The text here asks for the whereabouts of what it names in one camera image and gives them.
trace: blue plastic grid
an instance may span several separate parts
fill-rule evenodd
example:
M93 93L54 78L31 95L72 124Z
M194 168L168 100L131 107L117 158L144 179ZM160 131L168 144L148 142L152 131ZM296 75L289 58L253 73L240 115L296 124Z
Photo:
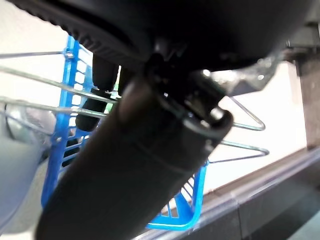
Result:
M90 59L90 53L72 37L68 38L65 51L62 83L89 92L93 87L92 67L84 59ZM61 90L60 107L79 108L84 101L85 98ZM41 196L43 206L54 191L60 176L68 168L65 163L75 158L79 149L90 137L91 132L76 128L75 119L76 114L59 113L56 116L55 132L51 139L52 148ZM199 219L202 209L205 175L206 166L203 166L147 227L165 230L187 230L192 227Z

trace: blue plastic basket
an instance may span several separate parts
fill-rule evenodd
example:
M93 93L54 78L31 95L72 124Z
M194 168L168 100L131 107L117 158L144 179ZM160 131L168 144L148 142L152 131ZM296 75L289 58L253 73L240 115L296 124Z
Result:
M92 67L88 64L92 56L72 37L68 38L65 56L62 83L89 92L93 87ZM85 99L62 90L59 106L79 108L84 101ZM59 113L56 116L52 149L41 196L42 206L46 205L59 178L68 168L66 163L75 158L90 137L90 132L76 128L75 119L75 114ZM206 166L203 166L147 227L165 230L187 230L192 227L201 213L205 175Z

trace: white wall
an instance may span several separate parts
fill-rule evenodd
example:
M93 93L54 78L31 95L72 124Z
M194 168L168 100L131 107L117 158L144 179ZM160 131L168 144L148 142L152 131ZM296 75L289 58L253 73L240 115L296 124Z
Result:
M234 127L226 140L266 148L270 154L211 164L207 168L205 192L280 160L307 145L300 79L294 65L283 62L263 91L240 95L236 99L265 123L266 130L250 131ZM220 106L231 111L236 122L255 124L231 100L224 99ZM218 161L251 154L255 152L220 145L209 159Z
M0 54L62 51L68 34L11 3L0 0ZM0 65L60 82L62 55L0 59ZM59 104L60 90L25 78L0 73L0 95L51 106Z

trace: metal wire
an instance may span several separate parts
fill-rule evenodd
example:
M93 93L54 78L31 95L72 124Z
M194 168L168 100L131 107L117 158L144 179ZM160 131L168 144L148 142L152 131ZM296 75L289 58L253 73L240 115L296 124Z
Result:
M22 119L17 119L14 116L11 116L10 114L8 114L5 111L0 110L0 115L5 116L6 118L12 119L12 120L18 122L19 124L23 125L24 127L28 128L28 129L31 129L33 131L40 132L40 133L48 135L48 136L52 136L52 134L53 134L52 132L49 132L49 131L41 128L41 127L38 127L38 126L30 123L30 122L27 122L27 121L22 120Z
M235 147L235 148L240 148L240 149L247 149L247 150L257 151L257 152L260 152L260 154L242 156L242 157L235 157L235 158L229 158L229 159L218 160L218 161L209 161L210 164L225 163L225 162L232 162L232 161L238 161L238 160L244 160L244 159L252 159L252 158L257 158L257 157L263 157L263 156L266 156L266 155L268 155L270 153L269 150L267 150L265 148L246 145L246 144L241 144L241 143L238 143L238 142L222 140L220 144L221 145L225 145L225 146L229 146L229 147Z
M55 86L57 88L63 89L65 91L67 91L67 92L70 92L70 93L73 93L75 95L78 95L78 96L81 96L81 97L85 97L85 98L88 98L88 99L98 100L98 101L105 102L105 103L108 103L108 104L115 104L117 102L116 100L111 100L111 99L108 99L108 98L105 98L105 97L94 95L92 93L76 90L76 89L74 89L74 88L72 88L72 87L70 87L68 85L65 85L65 84L62 84L62 83L59 83L59 82L44 78L44 77L33 75L33 74L30 74L30 73L27 73L27 72L15 70L15 69L10 68L10 67L6 67L6 66L1 66L0 65L0 72L6 73L6 74L15 75L15 76L19 76L19 77L23 77L23 78L34 80L34 81L41 82L41 83L44 83L44 84L52 85L52 86Z
M35 57L35 56L45 56L45 55L59 55L63 53L64 53L63 51L4 53L4 54L0 54L0 59L24 58L24 57Z
M234 123L233 126L236 128L241 129L247 129L247 130L253 130L253 131L263 131L266 129L266 125L263 121L261 121L256 115L254 115L250 110L248 110L245 106L243 106L240 102L238 102L233 96L230 97L230 99L238 105L247 115L249 115L250 118L252 118L259 126L252 126L242 123Z
M95 117L95 118L104 118L106 116L105 113L101 113L98 111L91 111L84 108L71 108L71 107L54 107L54 106L47 106L37 103L31 103L31 102L24 102L16 99L12 99L5 96L0 96L0 103L5 104L12 104L17 106L24 106L26 108L35 108L35 109L41 109L41 110L47 110L52 111L54 113L62 113L62 114L81 114L89 117Z

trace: black rubber piece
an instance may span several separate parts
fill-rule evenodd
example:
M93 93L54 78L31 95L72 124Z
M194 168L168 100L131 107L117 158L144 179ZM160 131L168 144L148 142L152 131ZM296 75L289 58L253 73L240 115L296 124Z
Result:
M111 92L117 81L119 65L94 54L92 59L92 81L98 89Z
M103 113L106 109L106 106L106 102L97 101L94 99L87 99L83 104L82 108ZM92 132L96 129L99 121L100 118L79 114L75 118L75 125L80 130Z
M97 89L93 88L91 89L91 92L100 97L108 98L110 95L105 92L111 92L114 89L118 71L118 65L110 63L104 58L94 54L92 60L92 81L93 85L96 86ZM106 102L87 99L82 108L103 113L106 106ZM100 118L79 114L76 116L75 124L80 130L92 132L96 129L99 121Z
M206 162L208 138L163 107L144 81L122 100L70 165L43 210L37 240L128 240ZM216 147L232 127L215 128Z

